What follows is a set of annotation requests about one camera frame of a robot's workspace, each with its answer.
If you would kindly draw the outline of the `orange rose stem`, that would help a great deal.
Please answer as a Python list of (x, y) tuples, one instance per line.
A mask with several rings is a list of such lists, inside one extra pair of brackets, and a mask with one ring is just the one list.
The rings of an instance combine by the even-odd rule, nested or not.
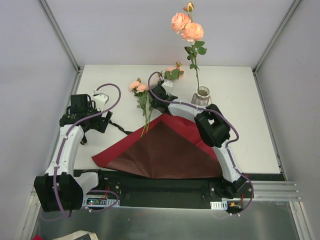
[(181, 38), (189, 43), (189, 46), (185, 46), (184, 49), (187, 52), (187, 59), (190, 61), (189, 68), (195, 70), (195, 76), (197, 80), (196, 92), (200, 94), (200, 80), (199, 80), (199, 67), (197, 63), (198, 55), (205, 55), (207, 49), (204, 47), (205, 42), (202, 41), (204, 37), (204, 29), (199, 24), (194, 22), (192, 12), (195, 9), (195, 5), (192, 1), (189, 1), (183, 12), (176, 13), (171, 19), (171, 28)]

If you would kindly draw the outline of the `white ribbed ceramic vase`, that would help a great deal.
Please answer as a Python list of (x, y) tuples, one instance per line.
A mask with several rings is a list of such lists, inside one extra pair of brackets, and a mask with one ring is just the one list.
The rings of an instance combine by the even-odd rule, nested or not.
[(191, 103), (197, 106), (209, 106), (212, 103), (210, 89), (207, 86), (201, 85), (193, 94)]

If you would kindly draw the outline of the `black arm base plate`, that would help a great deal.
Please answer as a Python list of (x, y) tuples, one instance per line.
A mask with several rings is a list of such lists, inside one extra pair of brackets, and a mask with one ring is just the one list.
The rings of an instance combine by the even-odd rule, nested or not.
[(221, 178), (151, 179), (132, 173), (94, 170), (98, 174), (98, 189), (89, 198), (117, 199), (120, 207), (210, 209), (210, 202), (227, 201), (236, 210), (244, 207), (243, 200), (251, 197), (245, 183), (234, 198), (218, 195), (215, 188)]

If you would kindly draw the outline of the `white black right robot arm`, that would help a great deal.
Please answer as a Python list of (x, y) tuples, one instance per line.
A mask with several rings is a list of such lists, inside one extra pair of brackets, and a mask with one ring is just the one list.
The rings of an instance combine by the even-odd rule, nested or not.
[(179, 101), (176, 96), (167, 94), (161, 85), (155, 85), (149, 93), (153, 108), (194, 122), (201, 140), (213, 149), (222, 169), (222, 180), (215, 188), (216, 194), (227, 199), (241, 194), (248, 178), (238, 167), (231, 151), (231, 143), (239, 140), (239, 134), (219, 108), (215, 104), (201, 107)]

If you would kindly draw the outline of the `black ribbon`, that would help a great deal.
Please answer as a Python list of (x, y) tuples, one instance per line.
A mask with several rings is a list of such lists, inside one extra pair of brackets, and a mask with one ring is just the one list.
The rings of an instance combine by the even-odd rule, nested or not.
[[(116, 127), (118, 130), (120, 130), (121, 132), (123, 132), (123, 133), (126, 134), (126, 135), (130, 135), (130, 134), (133, 133), (132, 131), (125, 130), (122, 126), (120, 126), (120, 125), (112, 122), (111, 120), (110, 120), (110, 122), (109, 122), (108, 125), (112, 125), (112, 126)], [(98, 132), (101, 133), (101, 123), (99, 123), (97, 126), (95, 126), (95, 127), (93, 128), (93, 130), (96, 130), (96, 131), (98, 131)]]

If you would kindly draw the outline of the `pink flower tall bunch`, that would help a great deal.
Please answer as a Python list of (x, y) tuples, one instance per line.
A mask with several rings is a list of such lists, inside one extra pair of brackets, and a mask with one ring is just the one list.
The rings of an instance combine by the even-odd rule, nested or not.
[(174, 67), (168, 67), (164, 72), (159, 73), (159, 77), (165, 80), (175, 81), (184, 77), (184, 69), (181, 62), (176, 62)]

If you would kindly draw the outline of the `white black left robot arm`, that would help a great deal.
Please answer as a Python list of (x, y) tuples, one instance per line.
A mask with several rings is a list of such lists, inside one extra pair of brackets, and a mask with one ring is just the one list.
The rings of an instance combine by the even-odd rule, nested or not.
[(105, 191), (106, 183), (96, 172), (85, 172), (74, 176), (74, 165), (80, 145), (87, 143), (85, 133), (95, 130), (104, 133), (112, 112), (104, 114), (103, 108), (109, 100), (104, 93), (74, 94), (70, 106), (59, 120), (59, 140), (51, 163), (44, 175), (36, 176), (34, 188), (44, 212), (79, 210), (84, 195), (92, 191), (99, 195)]

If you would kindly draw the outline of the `brown wrapping paper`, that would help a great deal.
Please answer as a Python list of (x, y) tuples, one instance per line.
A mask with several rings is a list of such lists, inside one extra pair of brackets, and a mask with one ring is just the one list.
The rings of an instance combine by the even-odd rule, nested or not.
[(214, 150), (201, 139), (196, 124), (162, 114), (92, 156), (100, 168), (122, 171), (150, 179), (219, 178), (222, 168)]

